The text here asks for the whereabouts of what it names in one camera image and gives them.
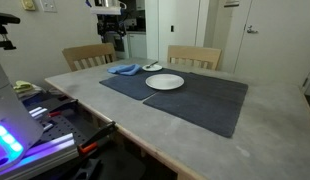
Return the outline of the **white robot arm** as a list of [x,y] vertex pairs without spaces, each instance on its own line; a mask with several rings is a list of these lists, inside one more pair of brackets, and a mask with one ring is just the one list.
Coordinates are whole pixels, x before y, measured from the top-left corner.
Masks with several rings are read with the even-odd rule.
[[127,5],[120,0],[85,0],[92,14],[98,19],[97,33],[104,38],[108,32],[116,32],[121,37],[126,35],[123,22],[119,19]]

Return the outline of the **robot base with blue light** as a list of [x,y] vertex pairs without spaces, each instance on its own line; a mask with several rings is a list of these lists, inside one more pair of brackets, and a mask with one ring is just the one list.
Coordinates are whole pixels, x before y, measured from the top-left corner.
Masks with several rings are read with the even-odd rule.
[[18,163],[42,134],[0,64],[0,172]]

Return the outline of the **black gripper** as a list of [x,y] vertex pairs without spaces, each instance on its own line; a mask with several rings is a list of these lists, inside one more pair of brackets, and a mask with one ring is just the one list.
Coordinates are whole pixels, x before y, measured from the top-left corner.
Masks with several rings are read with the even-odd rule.
[[116,15],[98,15],[97,33],[104,37],[107,32],[116,32],[121,37],[126,35],[125,27]]

